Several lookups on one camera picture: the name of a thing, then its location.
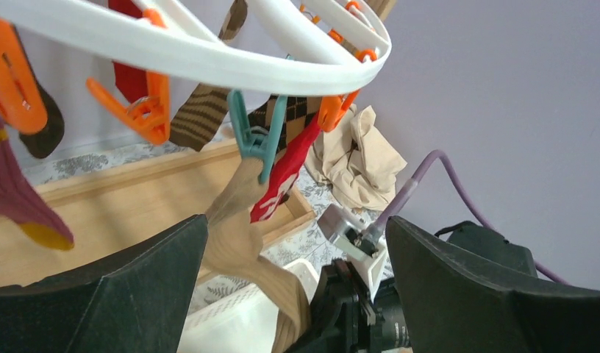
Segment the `brown argyle sock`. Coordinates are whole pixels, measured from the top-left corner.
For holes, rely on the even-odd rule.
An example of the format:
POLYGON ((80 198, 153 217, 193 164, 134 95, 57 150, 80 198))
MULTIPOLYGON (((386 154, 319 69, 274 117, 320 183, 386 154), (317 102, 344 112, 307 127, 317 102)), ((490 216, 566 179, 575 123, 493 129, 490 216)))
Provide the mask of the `brown argyle sock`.
MULTIPOLYGON (((248 114, 251 126, 261 126, 264 129, 270 130, 277 98, 277 95, 270 95, 265 103, 248 114)), ((277 159, 285 153, 289 142, 296 138, 310 124, 315 114, 319 111, 320 104, 321 98, 318 97, 289 96, 287 98, 285 122, 283 123, 279 145, 276 149, 277 159)))

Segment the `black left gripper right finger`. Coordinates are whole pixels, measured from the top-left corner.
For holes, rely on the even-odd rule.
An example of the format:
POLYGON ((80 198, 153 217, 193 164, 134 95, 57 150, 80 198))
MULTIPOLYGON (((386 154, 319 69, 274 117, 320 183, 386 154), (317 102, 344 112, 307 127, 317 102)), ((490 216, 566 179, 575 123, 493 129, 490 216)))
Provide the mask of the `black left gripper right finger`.
POLYGON ((415 352, 600 352, 600 290, 512 270, 398 216, 385 235, 415 352))

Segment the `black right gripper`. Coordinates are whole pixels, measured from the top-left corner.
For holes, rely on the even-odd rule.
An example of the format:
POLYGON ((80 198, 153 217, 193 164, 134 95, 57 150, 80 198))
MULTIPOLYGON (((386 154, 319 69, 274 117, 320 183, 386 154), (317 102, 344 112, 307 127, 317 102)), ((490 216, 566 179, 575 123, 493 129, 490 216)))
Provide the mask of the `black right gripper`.
POLYGON ((395 279, 382 280, 372 299, 347 260, 337 258, 322 267, 310 310, 310 328, 288 352, 384 352, 411 347, 395 279))

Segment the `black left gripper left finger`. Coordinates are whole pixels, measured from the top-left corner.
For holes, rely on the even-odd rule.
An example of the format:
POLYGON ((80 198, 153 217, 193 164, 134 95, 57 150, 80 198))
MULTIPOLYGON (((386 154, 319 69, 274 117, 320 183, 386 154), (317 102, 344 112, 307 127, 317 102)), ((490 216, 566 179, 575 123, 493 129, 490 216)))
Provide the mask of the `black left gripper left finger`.
POLYGON ((0 352, 175 352, 207 235, 193 215, 87 265, 0 287, 0 352))

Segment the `red santa bear sock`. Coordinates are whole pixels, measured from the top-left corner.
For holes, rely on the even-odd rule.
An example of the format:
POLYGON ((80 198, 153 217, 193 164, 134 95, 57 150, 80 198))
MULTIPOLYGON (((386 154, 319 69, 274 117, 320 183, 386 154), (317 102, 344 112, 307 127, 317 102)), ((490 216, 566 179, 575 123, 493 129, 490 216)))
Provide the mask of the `red santa bear sock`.
POLYGON ((282 198, 293 187, 299 177, 299 170, 306 160, 309 148, 319 136, 321 128, 316 120, 304 128, 304 130, 287 145, 287 150, 282 158, 274 165, 269 187, 265 195, 252 208, 251 222, 265 221, 269 219, 282 198))

